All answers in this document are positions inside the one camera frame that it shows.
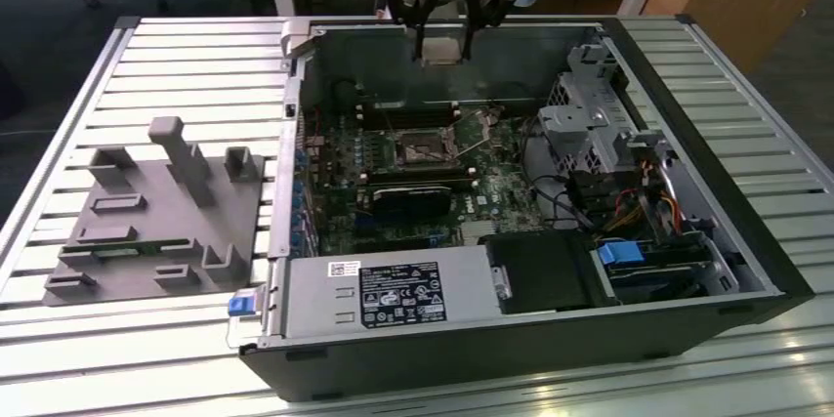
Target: blue tab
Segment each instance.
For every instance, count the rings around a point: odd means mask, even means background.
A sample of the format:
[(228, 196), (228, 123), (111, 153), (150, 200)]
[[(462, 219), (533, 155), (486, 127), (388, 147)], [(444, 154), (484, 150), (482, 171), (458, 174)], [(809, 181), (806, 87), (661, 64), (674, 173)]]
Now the blue tab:
[(230, 300), (230, 316), (255, 314), (255, 296), (232, 297)]
[(597, 249), (602, 264), (642, 263), (645, 257), (635, 241), (613, 241)]

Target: white label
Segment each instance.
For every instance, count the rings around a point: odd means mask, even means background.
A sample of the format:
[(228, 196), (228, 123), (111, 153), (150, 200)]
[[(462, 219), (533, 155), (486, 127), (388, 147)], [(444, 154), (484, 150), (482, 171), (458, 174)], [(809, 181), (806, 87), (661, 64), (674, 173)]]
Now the white label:
[(327, 263), (328, 277), (350, 277), (360, 274), (362, 261), (347, 261), (344, 263)]

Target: metal slat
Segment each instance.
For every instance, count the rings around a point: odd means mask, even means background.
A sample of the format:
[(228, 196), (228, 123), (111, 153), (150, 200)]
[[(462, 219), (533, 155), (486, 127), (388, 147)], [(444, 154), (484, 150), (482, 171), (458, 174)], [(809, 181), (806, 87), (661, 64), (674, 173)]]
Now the metal slat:
[(283, 19), (275, 17), (194, 17), (180, 19), (142, 19), (142, 24), (146, 23), (283, 23)]
[(745, 96), (737, 91), (695, 93), (678, 92), (674, 93), (674, 96), (682, 106), (749, 104)]
[(703, 78), (667, 78), (663, 77), (663, 84), (671, 92), (706, 92), (706, 91), (734, 91), (735, 84), (726, 77)]
[(754, 197), (750, 204), (763, 219), (834, 212), (834, 197), (825, 193)]
[(791, 255), (834, 251), (834, 237), (802, 241), (785, 241), (781, 244), (785, 252)]
[(762, 137), (709, 141), (709, 146), (718, 156), (751, 156), (770, 153), (790, 153), (791, 148), (782, 139)]
[(284, 118), (282, 104), (239, 104), (235, 106), (144, 107), (96, 111), (88, 126), (148, 125), (155, 117), (176, 115), (187, 124), (200, 122), (266, 121)]
[(0, 379), (159, 363), (183, 357), (232, 355), (226, 344), (226, 324), (96, 334), (60, 341), (4, 345), (0, 348), (4, 364)]
[(681, 28), (674, 30), (638, 30), (630, 31), (635, 41), (686, 41), (693, 43), (693, 37)]
[(183, 75), (160, 77), (115, 77), (107, 82), (108, 92), (152, 90), (212, 90), (220, 88), (283, 87), (287, 75), (247, 73), (242, 75)]
[(810, 193), (822, 192), (822, 183), (818, 180), (801, 180), (795, 183), (773, 183), (762, 185), (742, 186), (742, 193), (747, 197), (791, 194), (791, 193)]
[(834, 216), (817, 215), (765, 221), (779, 241), (834, 236)]
[(230, 293), (212, 293), (170, 298), (132, 300), (131, 302), (92, 303), (69, 305), (61, 308), (29, 307), (25, 309), (0, 310), (0, 325), (48, 324), (52, 320), (88, 317), (114, 317), (127, 313), (160, 313), (166, 310), (187, 311), (212, 306), (224, 306)]
[(268, 34), (280, 33), (282, 22), (254, 23), (192, 23), (192, 24), (152, 24), (143, 23), (136, 28), (135, 36), (146, 35), (192, 35), (192, 34)]
[(670, 20), (658, 20), (658, 19), (634, 19), (634, 20), (621, 20), (621, 23), (626, 27), (626, 29), (631, 32), (634, 31), (681, 31), (681, 23), (675, 19)]
[[(675, 97), (675, 101), (681, 106), (749, 104), (745, 96), (735, 90), (723, 92), (674, 92), (673, 96)], [(633, 90), (630, 92), (630, 98), (635, 105), (647, 105), (646, 97), (637, 90)]]
[[(719, 121), (761, 121), (761, 115), (750, 106), (709, 106), (685, 107), (690, 120), (698, 122)], [(646, 121), (655, 121), (654, 113), (647, 107), (638, 107), (639, 115)]]
[(653, 53), (646, 54), (646, 58), (651, 65), (713, 63), (713, 59), (705, 53)]
[[(180, 399), (234, 396), (267, 387), (236, 357), (159, 368), (91, 373), (0, 387), (7, 416), (45, 415), (164, 403)], [(48, 399), (45, 396), (60, 396)]]
[(807, 171), (794, 155), (738, 156), (721, 158), (731, 176), (803, 173)]
[(183, 36), (135, 36), (128, 44), (134, 48), (190, 48), (210, 46), (275, 46), (280, 34), (218, 34)]
[(183, 92), (105, 93), (96, 109), (134, 107), (179, 107), (216, 104), (282, 103), (283, 88), (250, 88), (236, 90), (188, 90)]
[(115, 77), (144, 75), (199, 75), (210, 73), (280, 72), (282, 62), (270, 59), (246, 61), (170, 61), (164, 63), (120, 63)]
[(158, 48), (128, 49), (122, 55), (122, 63), (207, 61), (240, 59), (280, 59), (284, 53), (279, 46), (247, 48)]
[(699, 53), (703, 51), (698, 43), (690, 41), (647, 41), (638, 42), (639, 49), (646, 53)]
[(719, 77), (723, 78), (725, 73), (713, 64), (695, 65), (657, 65), (654, 71), (663, 79), (669, 78), (691, 78), (691, 77)]

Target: sticker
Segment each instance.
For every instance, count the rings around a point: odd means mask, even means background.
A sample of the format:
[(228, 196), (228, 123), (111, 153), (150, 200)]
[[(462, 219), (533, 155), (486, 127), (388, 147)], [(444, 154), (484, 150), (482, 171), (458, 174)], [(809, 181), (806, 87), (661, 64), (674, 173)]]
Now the sticker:
[(352, 277), (360, 274), (362, 261), (347, 261), (344, 263), (327, 263), (328, 277)]
[(368, 329), (444, 321), (438, 263), (360, 269), (360, 302)]

